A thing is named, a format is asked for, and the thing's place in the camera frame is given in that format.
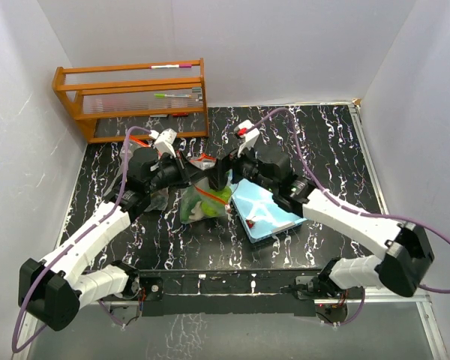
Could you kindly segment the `green chili pepper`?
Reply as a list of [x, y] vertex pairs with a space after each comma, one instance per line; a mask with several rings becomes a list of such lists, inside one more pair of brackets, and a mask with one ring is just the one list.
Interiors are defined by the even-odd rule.
[[200, 200], [200, 196], [194, 187], [189, 187], [181, 196], [180, 216], [182, 222], [187, 222], [189, 216], [192, 214], [192, 209]]

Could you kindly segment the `clear zip top bag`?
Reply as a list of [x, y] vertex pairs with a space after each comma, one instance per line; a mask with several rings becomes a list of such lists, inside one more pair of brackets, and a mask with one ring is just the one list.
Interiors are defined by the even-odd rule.
[[127, 147], [122, 147], [121, 157], [126, 168], [120, 172], [118, 194], [124, 190], [119, 205], [131, 217], [143, 212], [163, 211], [169, 200], [168, 189], [157, 189], [152, 180], [160, 169], [159, 152], [147, 142], [130, 136]]

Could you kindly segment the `light green round fruit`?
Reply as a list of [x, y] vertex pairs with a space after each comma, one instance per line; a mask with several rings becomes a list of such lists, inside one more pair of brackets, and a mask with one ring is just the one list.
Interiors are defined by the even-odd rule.
[[223, 190], [210, 189], [202, 198], [202, 210], [206, 217], [216, 218], [225, 215], [226, 206], [230, 202], [232, 190], [225, 187]]

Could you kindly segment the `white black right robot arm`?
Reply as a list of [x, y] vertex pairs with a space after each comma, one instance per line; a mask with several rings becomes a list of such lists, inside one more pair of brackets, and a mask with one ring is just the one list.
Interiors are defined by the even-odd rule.
[[405, 220], [375, 217], [319, 188], [317, 181], [293, 172], [290, 159], [280, 151], [259, 157], [251, 150], [231, 151], [207, 171], [215, 190], [227, 180], [246, 179], [269, 191], [285, 212], [321, 223], [358, 242], [370, 256], [331, 259], [322, 271], [299, 290], [339, 296], [354, 288], [382, 288], [411, 297], [434, 261], [423, 226]]

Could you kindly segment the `white garlic bulb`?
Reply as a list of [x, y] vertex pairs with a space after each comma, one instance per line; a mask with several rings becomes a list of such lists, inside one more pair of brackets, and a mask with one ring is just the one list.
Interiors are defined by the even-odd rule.
[[199, 201], [196, 205], [190, 210], [190, 214], [188, 215], [188, 220], [190, 222], [200, 221], [205, 217], [205, 214], [202, 210], [202, 202]]

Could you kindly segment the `red strawberry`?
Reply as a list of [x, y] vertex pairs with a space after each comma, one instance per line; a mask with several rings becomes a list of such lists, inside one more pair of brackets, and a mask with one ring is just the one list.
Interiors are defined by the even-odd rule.
[[247, 224], [248, 228], [251, 229], [254, 227], [255, 222], [247, 219], [246, 224]]

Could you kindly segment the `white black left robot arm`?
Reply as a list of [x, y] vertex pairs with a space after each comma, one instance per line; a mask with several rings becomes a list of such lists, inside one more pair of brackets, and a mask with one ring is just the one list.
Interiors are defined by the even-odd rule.
[[67, 327], [79, 310], [103, 297], [132, 299], [140, 290], [137, 271], [114, 262], [84, 274], [89, 263], [150, 205], [165, 188], [187, 188], [206, 177], [206, 170], [180, 151], [158, 154], [139, 148], [124, 160], [121, 179], [96, 212], [60, 247], [42, 260], [27, 259], [19, 270], [18, 305], [54, 331]]

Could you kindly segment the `clear zip bag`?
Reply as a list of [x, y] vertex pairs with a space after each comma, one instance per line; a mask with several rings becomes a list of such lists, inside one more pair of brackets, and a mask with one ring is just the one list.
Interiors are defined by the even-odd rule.
[[225, 216], [230, 211], [231, 160], [202, 154], [184, 158], [191, 185], [181, 190], [180, 220], [191, 224], [208, 218]]
[[147, 142], [130, 136], [127, 147], [122, 147], [121, 157], [126, 168], [120, 172], [118, 194], [124, 190], [119, 205], [131, 217], [143, 212], [163, 211], [169, 200], [168, 189], [157, 189], [152, 180], [160, 169], [159, 152]]

